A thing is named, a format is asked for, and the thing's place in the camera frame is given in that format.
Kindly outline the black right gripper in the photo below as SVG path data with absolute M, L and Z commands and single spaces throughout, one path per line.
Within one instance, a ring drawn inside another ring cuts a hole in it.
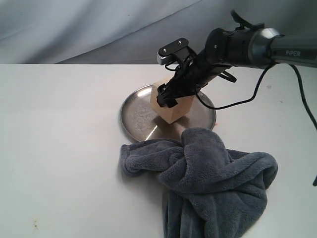
M 166 85 L 157 88 L 157 103 L 160 107 L 173 108 L 178 104 L 177 98 L 194 95 L 217 76 L 234 83 L 235 77 L 227 72 L 228 69 L 228 65 L 209 63 L 203 49 L 191 64 L 180 68 Z

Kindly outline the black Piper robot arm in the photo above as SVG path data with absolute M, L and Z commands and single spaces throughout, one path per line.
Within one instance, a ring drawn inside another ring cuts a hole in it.
M 317 39 L 309 36 L 285 36 L 273 28 L 234 31 L 212 30 L 200 53 L 180 38 L 158 51 L 159 64 L 174 62 L 174 76 L 159 86 L 157 103 L 172 108 L 177 99 L 197 95 L 212 79 L 219 76 L 229 82 L 236 78 L 227 72 L 231 67 L 266 69 L 279 63 L 316 67 Z

